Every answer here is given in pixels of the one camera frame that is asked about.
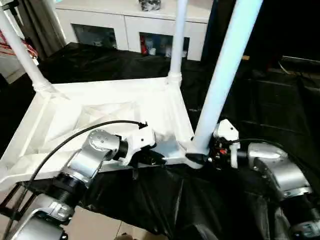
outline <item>cabinet door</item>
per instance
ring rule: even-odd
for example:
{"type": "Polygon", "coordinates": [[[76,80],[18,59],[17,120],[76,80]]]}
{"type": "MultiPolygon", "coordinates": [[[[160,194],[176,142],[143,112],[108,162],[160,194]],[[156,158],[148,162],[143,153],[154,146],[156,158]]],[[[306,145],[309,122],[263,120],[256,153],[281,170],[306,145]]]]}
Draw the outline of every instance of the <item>cabinet door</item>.
{"type": "Polygon", "coordinates": [[[57,9],[66,43],[129,50],[125,17],[107,13],[57,9]]]}
{"type": "MultiPolygon", "coordinates": [[[[125,16],[124,19],[129,50],[132,52],[141,52],[141,37],[150,37],[150,34],[162,36],[173,36],[175,34],[174,20],[135,16],[125,16]]],[[[187,47],[187,59],[200,61],[205,42],[206,31],[206,23],[188,21],[185,23],[184,47],[187,47]]]]}

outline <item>black tarp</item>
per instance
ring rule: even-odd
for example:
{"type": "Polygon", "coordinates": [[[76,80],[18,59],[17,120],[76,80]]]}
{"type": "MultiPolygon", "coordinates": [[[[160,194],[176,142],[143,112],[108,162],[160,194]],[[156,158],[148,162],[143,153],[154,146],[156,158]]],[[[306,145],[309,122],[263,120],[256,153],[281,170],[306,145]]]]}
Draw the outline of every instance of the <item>black tarp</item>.
{"type": "MultiPolygon", "coordinates": [[[[41,63],[40,69],[55,84],[165,77],[169,65],[170,60],[160,56],[71,43],[41,63]]],[[[181,92],[193,128],[213,68],[210,63],[182,63],[181,92]]],[[[273,140],[299,156],[319,193],[318,86],[311,79],[262,74],[241,63],[221,117],[228,118],[241,137],[273,140]]],[[[1,90],[1,153],[33,96],[26,75],[1,90]]],[[[245,168],[215,170],[210,165],[200,170],[178,165],[135,171],[137,179],[133,179],[132,170],[98,174],[81,205],[170,239],[279,237],[275,215],[278,205],[256,172],[245,168]]]]}

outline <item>white pole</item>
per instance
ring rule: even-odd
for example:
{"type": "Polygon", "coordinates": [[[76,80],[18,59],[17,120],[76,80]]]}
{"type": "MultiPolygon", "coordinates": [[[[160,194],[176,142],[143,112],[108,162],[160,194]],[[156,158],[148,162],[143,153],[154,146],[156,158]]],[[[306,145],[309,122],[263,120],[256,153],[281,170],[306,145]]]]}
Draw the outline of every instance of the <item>white pole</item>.
{"type": "Polygon", "coordinates": [[[237,0],[205,97],[192,152],[207,154],[209,141],[238,70],[263,0],[237,0]]]}
{"type": "Polygon", "coordinates": [[[19,59],[24,70],[28,73],[32,80],[32,86],[35,91],[51,91],[54,92],[54,88],[51,83],[44,78],[39,68],[33,62],[29,56],[25,46],[21,42],[20,37],[16,34],[14,28],[11,26],[9,20],[2,7],[0,6],[0,30],[2,31],[10,47],[13,49],[16,57],[19,59]]]}
{"type": "Polygon", "coordinates": [[[171,63],[168,74],[169,82],[181,85],[181,61],[185,40],[185,19],[188,0],[178,0],[176,3],[175,33],[172,41],[171,63]]]}

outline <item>items in cabinet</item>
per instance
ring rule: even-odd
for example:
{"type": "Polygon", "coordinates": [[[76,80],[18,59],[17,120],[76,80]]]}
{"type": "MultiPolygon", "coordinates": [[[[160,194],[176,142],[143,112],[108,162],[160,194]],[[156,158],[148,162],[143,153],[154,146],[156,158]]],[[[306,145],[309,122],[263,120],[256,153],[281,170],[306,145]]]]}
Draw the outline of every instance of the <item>items in cabinet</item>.
{"type": "Polygon", "coordinates": [[[144,36],[140,36],[140,45],[141,45],[141,53],[142,55],[147,55],[148,54],[148,49],[146,46],[146,41],[144,36]]]}
{"type": "MultiPolygon", "coordinates": [[[[171,58],[173,36],[140,32],[140,46],[143,55],[160,55],[171,58]]],[[[184,38],[183,58],[188,55],[189,37],[184,38]]]]}
{"type": "Polygon", "coordinates": [[[139,3],[144,12],[159,10],[161,8],[161,0],[139,0],[139,3]]]}
{"type": "Polygon", "coordinates": [[[79,43],[98,47],[117,48],[113,28],[71,24],[79,43]]]}

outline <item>silver robot arm segment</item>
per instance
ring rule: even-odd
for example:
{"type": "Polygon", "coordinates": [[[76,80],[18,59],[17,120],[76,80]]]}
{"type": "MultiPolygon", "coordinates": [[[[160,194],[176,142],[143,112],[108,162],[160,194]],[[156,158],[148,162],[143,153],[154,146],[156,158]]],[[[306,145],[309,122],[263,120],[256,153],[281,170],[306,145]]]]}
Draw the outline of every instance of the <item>silver robot arm segment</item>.
{"type": "Polygon", "coordinates": [[[148,127],[138,131],[146,141],[137,143],[134,136],[122,140],[120,136],[96,129],[89,133],[81,149],[69,159],[53,179],[46,194],[38,195],[7,240],[67,240],[68,235],[60,225],[72,219],[75,207],[90,187],[103,161],[116,160],[128,164],[134,153],[155,144],[153,132],[148,127]]]}
{"type": "Polygon", "coordinates": [[[219,169],[245,164],[259,172],[284,213],[288,238],[320,239],[320,214],[313,204],[313,190],[288,153],[263,140],[252,140],[247,150],[240,150],[240,142],[236,128],[226,119],[221,121],[213,133],[211,162],[219,169]]]}

